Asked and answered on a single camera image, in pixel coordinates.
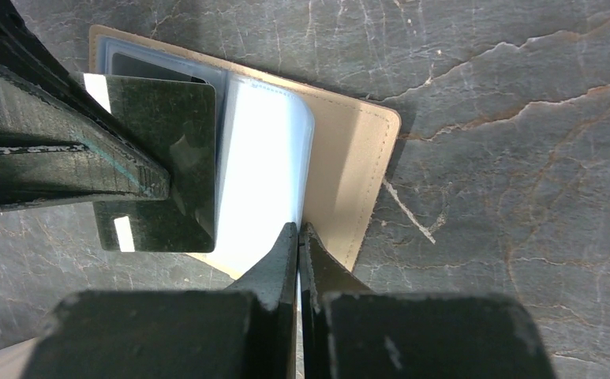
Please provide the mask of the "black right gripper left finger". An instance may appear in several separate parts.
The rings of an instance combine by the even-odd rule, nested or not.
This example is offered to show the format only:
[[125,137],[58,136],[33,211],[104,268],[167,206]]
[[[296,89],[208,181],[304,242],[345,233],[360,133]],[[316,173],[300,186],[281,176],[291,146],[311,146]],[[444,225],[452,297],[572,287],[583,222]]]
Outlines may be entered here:
[[293,378],[298,227],[222,290],[82,291],[54,308],[25,378]]

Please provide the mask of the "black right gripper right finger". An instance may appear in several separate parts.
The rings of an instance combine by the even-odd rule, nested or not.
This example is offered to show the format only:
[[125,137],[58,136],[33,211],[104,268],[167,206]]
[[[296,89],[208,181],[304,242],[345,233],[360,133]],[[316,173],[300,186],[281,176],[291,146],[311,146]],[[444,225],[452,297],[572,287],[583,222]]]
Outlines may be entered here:
[[554,378],[533,318],[497,293],[376,293],[300,233],[308,378]]

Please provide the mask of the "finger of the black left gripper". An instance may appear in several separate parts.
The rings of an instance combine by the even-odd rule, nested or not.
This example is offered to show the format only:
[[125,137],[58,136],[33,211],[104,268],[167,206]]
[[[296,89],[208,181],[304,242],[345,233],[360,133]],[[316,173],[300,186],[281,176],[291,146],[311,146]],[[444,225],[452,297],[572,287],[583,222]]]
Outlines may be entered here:
[[0,212],[160,201],[170,176],[0,1]]

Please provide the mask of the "beige leather card holder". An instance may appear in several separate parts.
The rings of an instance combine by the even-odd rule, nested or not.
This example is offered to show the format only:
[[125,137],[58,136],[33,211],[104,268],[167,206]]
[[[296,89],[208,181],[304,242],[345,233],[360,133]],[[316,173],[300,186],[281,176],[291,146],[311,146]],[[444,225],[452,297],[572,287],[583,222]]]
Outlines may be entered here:
[[397,111],[99,24],[89,38],[95,73],[108,72],[110,46],[123,43],[148,57],[162,53],[171,62],[227,69],[299,95],[316,122],[304,220],[337,262],[353,269],[402,123]]

